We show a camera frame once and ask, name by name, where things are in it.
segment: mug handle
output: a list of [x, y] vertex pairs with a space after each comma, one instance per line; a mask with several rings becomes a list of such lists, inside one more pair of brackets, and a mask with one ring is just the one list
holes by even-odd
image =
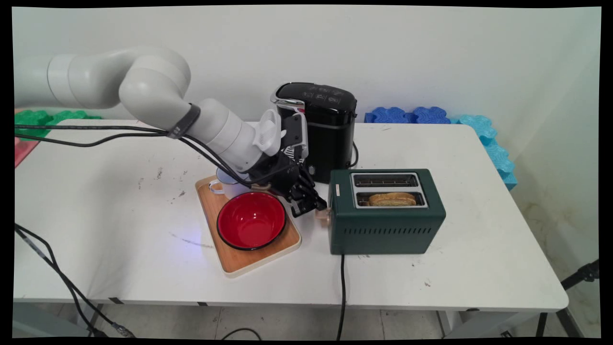
[[223, 194], [224, 193], [224, 189], [223, 187], [221, 187], [221, 189], [213, 189], [213, 186], [216, 184], [220, 184], [221, 182], [219, 180], [213, 180], [211, 182], [208, 183], [208, 189], [213, 192], [213, 194]]

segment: red object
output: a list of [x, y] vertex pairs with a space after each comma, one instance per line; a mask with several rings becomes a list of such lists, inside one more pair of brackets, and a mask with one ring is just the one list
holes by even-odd
[[260, 249], [269, 245], [285, 227], [285, 208], [274, 196], [261, 192], [232, 198], [217, 216], [219, 237], [232, 248]]
[[22, 141], [19, 140], [19, 138], [15, 138], [15, 167], [34, 150], [34, 147], [38, 145], [38, 143], [38, 141]]

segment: power cord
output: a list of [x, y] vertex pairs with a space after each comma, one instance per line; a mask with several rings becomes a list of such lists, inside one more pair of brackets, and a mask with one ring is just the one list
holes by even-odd
[[[15, 129], [45, 129], [45, 130], [134, 130], [134, 131], [144, 131], [144, 132], [150, 132], [150, 133], [121, 133], [121, 134], [116, 134], [113, 136], [109, 136], [106, 138], [103, 138], [101, 140], [98, 140], [96, 142], [92, 142], [92, 143], [88, 143], [88, 144], [82, 144], [82, 143], [77, 143], [77, 142], [69, 142], [69, 141], [61, 141], [61, 140], [56, 140], [56, 139], [49, 139], [49, 138], [42, 138], [42, 137], [36, 137], [36, 136], [28, 136], [25, 134], [18, 134], [15, 133], [15, 137], [18, 138], [25, 138], [25, 139], [31, 139], [31, 140], [38, 140], [38, 141], [45, 141], [45, 142], [52, 142], [54, 144], [62, 144], [62, 145], [69, 145], [69, 146], [76, 146], [76, 147], [92, 147], [92, 146], [96, 146], [96, 145], [100, 145], [102, 143], [105, 143], [107, 141], [116, 139], [116, 138], [125, 138], [125, 137], [157, 137], [157, 136], [167, 136], [168, 135], [168, 131], [164, 131], [164, 130], [159, 130], [159, 129], [155, 129], [155, 128], [145, 128], [145, 127], [139, 127], [139, 126], [35, 126], [35, 125], [15, 125]], [[261, 182], [264, 179], [267, 179], [270, 176], [273, 176], [275, 174], [277, 174], [278, 172], [284, 171], [286, 169], [289, 169], [293, 166], [296, 166], [299, 164], [299, 162], [294, 161], [291, 164], [281, 168], [281, 169], [277, 169], [273, 172], [270, 172], [262, 177], [260, 177], [257, 180], [254, 181], [247, 181], [242, 179], [240, 176], [238, 176], [238, 174], [236, 174], [234, 172], [234, 170], [232, 168], [230, 168], [227, 163], [221, 159], [221, 157], [215, 153], [214, 151], [212, 151], [206, 144], [204, 144], [202, 141], [190, 136], [190, 135], [184, 135], [185, 138], [190, 139], [194, 142], [196, 142], [197, 144], [199, 144], [200, 146], [202, 146], [203, 148], [205, 148], [213, 157], [215, 157], [215, 159], [218, 160], [215, 161], [213, 160], [209, 155], [207, 155], [204, 151], [202, 151], [200, 148], [198, 148], [197, 146], [195, 146], [192, 142], [189, 142], [188, 140], [186, 140], [185, 138], [179, 138], [180, 141], [184, 142], [185, 144], [187, 144], [188, 146], [190, 146], [192, 149], [196, 150], [198, 153], [200, 153], [203, 157], [205, 157], [207, 160], [211, 161], [211, 163], [213, 163], [215, 166], [217, 166], [217, 168], [219, 168], [221, 171], [223, 171], [224, 173], [232, 176], [232, 178], [234, 178], [237, 182], [250, 187], [253, 184], [256, 184], [258, 182]], [[357, 164], [357, 161], [359, 159], [359, 151], [357, 149], [356, 143], [353, 142], [353, 148], [356, 150], [356, 161], [349, 165], [348, 167], [352, 167], [355, 166]], [[51, 256], [51, 258], [53, 259], [53, 262], [50, 261], [39, 249], [38, 247], [36, 247], [36, 245], [34, 243], [32, 243], [32, 241], [30, 241], [21, 231], [29, 234], [30, 236], [38, 239], [40, 242], [42, 242], [43, 244], [45, 244], [45, 246], [47, 247], [47, 250], [49, 251], [49, 254]], [[23, 228], [21, 226], [19, 226], [17, 223], [15, 224], [15, 232], [17, 232], [21, 238], [26, 241], [30, 247], [32, 247], [32, 249], [34, 249], [34, 251], [36, 251], [39, 256], [41, 256], [46, 262], [47, 264], [49, 264], [62, 278], [62, 280], [64, 281], [64, 283], [66, 284], [66, 286], [68, 287], [68, 289], [70, 290], [70, 293], [72, 294], [72, 297], [75, 301], [75, 305], [77, 307], [77, 311], [79, 312], [79, 314], [81, 315], [81, 318], [85, 321], [85, 323], [87, 324], [89, 330], [91, 330], [94, 334], [94, 336], [106, 336], [106, 334], [104, 334], [104, 332], [96, 329], [93, 327], [93, 325], [89, 322], [89, 320], [87, 320], [87, 318], [85, 317], [85, 315], [83, 314], [82, 310], [80, 309], [77, 297], [75, 296], [75, 292], [81, 297], [81, 299], [83, 299], [83, 301], [85, 301], [85, 303], [87, 305], [89, 305], [92, 309], [94, 309], [94, 311], [96, 311], [106, 322], [110, 323], [113, 328], [115, 328], [117, 330], [117, 332], [119, 332], [120, 334], [122, 334], [125, 337], [128, 338], [135, 338], [134, 334], [132, 334], [131, 331], [129, 331], [127, 328], [118, 325], [114, 322], [112, 322], [108, 317], [106, 317], [100, 310], [98, 310], [97, 307], [95, 307], [91, 302], [89, 302], [89, 300], [81, 293], [81, 291], [79, 291], [79, 289], [77, 289], [77, 287], [64, 275], [64, 273], [62, 273], [59, 270], [59, 267], [57, 265], [57, 263], [55, 262], [55, 257], [53, 256], [53, 251], [51, 250], [51, 247], [49, 246], [49, 244], [42, 239], [41, 237], [37, 236], [36, 234], [32, 233], [31, 231], [27, 230], [26, 228]], [[341, 256], [341, 286], [342, 286], [342, 295], [343, 295], [343, 301], [341, 304], [341, 316], [340, 316], [340, 321], [338, 324], [338, 332], [337, 332], [337, 340], [340, 340], [341, 337], [341, 333], [343, 331], [343, 321], [345, 319], [345, 255], [343, 254]], [[262, 338], [260, 338], [260, 336], [257, 334], [257, 332], [255, 332], [254, 330], [250, 329], [250, 328], [239, 328], [237, 330], [234, 330], [230, 333], [228, 333], [224, 338], [222, 338], [222, 340], [226, 339], [228, 336], [230, 336], [231, 334], [234, 334], [235, 332], [241, 331], [241, 330], [248, 330], [253, 332], [257, 338], [259, 340], [262, 340]]]
[[360, 152], [357, 150], [357, 146], [356, 146], [356, 142], [353, 142], [353, 149], [356, 151], [356, 161], [351, 163], [350, 165], [347, 165], [347, 168], [351, 168], [352, 166], [356, 166], [357, 165], [357, 160], [360, 158]]
[[238, 330], [233, 330], [232, 332], [226, 334], [225, 337], [221, 338], [221, 340], [226, 340], [227, 337], [229, 337], [230, 335], [233, 335], [234, 333], [236, 333], [238, 331], [250, 331], [251, 333], [253, 333], [253, 334], [255, 334], [257, 336], [257, 340], [262, 340], [262, 338], [260, 338], [260, 335], [257, 334], [257, 332], [252, 330], [251, 328], [239, 328]]
[[338, 322], [337, 341], [341, 340], [343, 332], [343, 321], [345, 319], [345, 255], [341, 254], [341, 288], [343, 292], [343, 302], [341, 303], [341, 319]]
[[[70, 142], [70, 141], [62, 141], [62, 140], [56, 140], [56, 139], [49, 139], [49, 138], [42, 138], [42, 137], [37, 137], [37, 136], [28, 136], [25, 134], [20, 134], [20, 133], [15, 133], [15, 137], [17, 138], [24, 138], [24, 139], [30, 139], [30, 140], [37, 140], [37, 141], [45, 141], [45, 142], [52, 142], [54, 144], [62, 144], [62, 145], [69, 145], [69, 146], [76, 146], [76, 147], [92, 147], [92, 146], [96, 146], [99, 144], [102, 144], [104, 142], [107, 142], [109, 140], [112, 139], [116, 139], [116, 138], [125, 138], [125, 137], [133, 137], [133, 136], [167, 136], [168, 135], [168, 131], [164, 131], [164, 130], [159, 130], [157, 128], [145, 128], [145, 127], [139, 127], [139, 126], [38, 126], [38, 125], [15, 125], [15, 129], [18, 130], [134, 130], [134, 131], [143, 131], [143, 132], [150, 132], [151, 134], [145, 134], [145, 133], [121, 133], [121, 134], [116, 134], [114, 136], [109, 136], [106, 138], [103, 138], [99, 141], [96, 142], [92, 142], [92, 143], [88, 143], [88, 144], [82, 144], [82, 143], [77, 143], [77, 142]], [[196, 142], [197, 144], [199, 144], [200, 146], [202, 146], [204, 149], [206, 149], [217, 161], [215, 161], [214, 159], [212, 159], [209, 155], [207, 155], [204, 151], [200, 150], [198, 147], [196, 147], [193, 143], [189, 142], [188, 140], [192, 140], [194, 142]], [[262, 182], [263, 180], [277, 174], [280, 173], [281, 171], [284, 171], [286, 169], [292, 168], [296, 165], [299, 164], [298, 161], [293, 161], [292, 163], [290, 163], [289, 165], [281, 168], [281, 169], [277, 169], [275, 171], [272, 171], [260, 178], [258, 178], [257, 180], [254, 181], [247, 181], [243, 178], [241, 178], [240, 176], [238, 176], [238, 174], [236, 172], [234, 172], [234, 170], [232, 168], [230, 168], [230, 166], [223, 160], [221, 159], [221, 157], [215, 153], [214, 151], [212, 151], [205, 143], [203, 143], [202, 141], [192, 137], [191, 135], [184, 135], [183, 138], [179, 138], [180, 141], [184, 142], [185, 144], [187, 144], [188, 146], [190, 146], [192, 149], [196, 150], [198, 153], [200, 153], [204, 158], [206, 158], [207, 160], [209, 160], [211, 163], [213, 163], [217, 168], [219, 168], [221, 171], [223, 171], [224, 173], [230, 175], [233, 179], [235, 179], [238, 183], [250, 187], [253, 184], [257, 184], [259, 182]]]
[[[53, 268], [53, 270], [56, 273], [59, 274], [60, 278], [64, 281], [64, 283], [66, 284], [66, 287], [68, 288], [68, 290], [70, 291], [70, 294], [72, 295], [72, 299], [74, 300], [75, 306], [77, 307], [77, 312], [83, 319], [84, 323], [87, 325], [88, 330], [93, 333], [94, 337], [106, 337], [107, 335], [103, 331], [100, 331], [96, 327], [94, 327], [94, 325], [91, 324], [91, 322], [87, 319], [87, 317], [85, 317], [83, 311], [81, 310], [79, 302], [77, 300], [77, 296], [75, 295], [75, 292], [77, 293], [77, 295], [81, 297], [81, 299], [88, 306], [90, 306], [96, 313], [98, 313], [98, 315], [100, 315], [101, 318], [103, 318], [106, 322], [108, 322], [119, 334], [123, 335], [126, 338], [136, 338], [134, 334], [130, 330], [128, 330], [126, 327], [111, 321], [106, 315], [104, 315], [100, 311], [100, 309], [98, 309], [95, 305], [93, 305], [92, 302], [90, 302], [89, 299], [87, 299], [87, 297], [85, 297], [83, 293], [72, 283], [72, 281], [68, 279], [68, 277], [59, 269], [58, 263], [55, 260], [55, 255], [53, 255], [53, 250], [51, 249], [51, 245], [49, 245], [48, 242], [46, 242], [40, 236], [36, 235], [35, 233], [29, 231], [28, 229], [22, 227], [21, 225], [17, 223], [15, 223], [15, 232], [22, 238], [22, 240], [24, 240], [25, 243], [27, 243], [30, 246], [30, 248], [32, 248], [43, 260], [45, 260], [45, 262], [49, 266], [51, 266], [51, 268]], [[23, 233], [26, 233], [32, 236], [33, 238], [37, 239], [42, 244], [44, 244], [45, 247], [47, 248], [47, 251], [49, 252], [49, 256], [51, 256], [51, 260], [49, 260], [49, 258]]]

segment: table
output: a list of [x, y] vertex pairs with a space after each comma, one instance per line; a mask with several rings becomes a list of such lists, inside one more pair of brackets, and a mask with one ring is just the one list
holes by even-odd
[[[54, 130], [48, 138], [92, 142], [120, 132]], [[447, 218], [425, 254], [347, 256], [349, 308], [444, 311], [451, 338], [568, 305], [472, 128], [356, 123], [354, 140], [356, 168], [429, 169]], [[214, 173], [197, 152], [167, 138], [91, 148], [41, 142], [15, 169], [15, 221], [45, 238], [65, 274], [98, 303], [339, 305], [340, 257], [330, 255], [327, 230], [313, 212], [294, 219], [298, 250], [225, 277], [194, 187]], [[326, 184], [316, 189], [327, 195]], [[62, 280], [18, 236], [13, 300], [72, 302]], [[472, 308], [481, 312], [457, 313]]]

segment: red bowl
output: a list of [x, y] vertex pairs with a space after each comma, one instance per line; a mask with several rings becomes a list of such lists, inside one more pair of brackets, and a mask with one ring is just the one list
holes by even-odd
[[228, 246], [260, 249], [272, 243], [285, 227], [285, 208], [274, 196], [261, 192], [238, 195], [221, 208], [217, 232]]

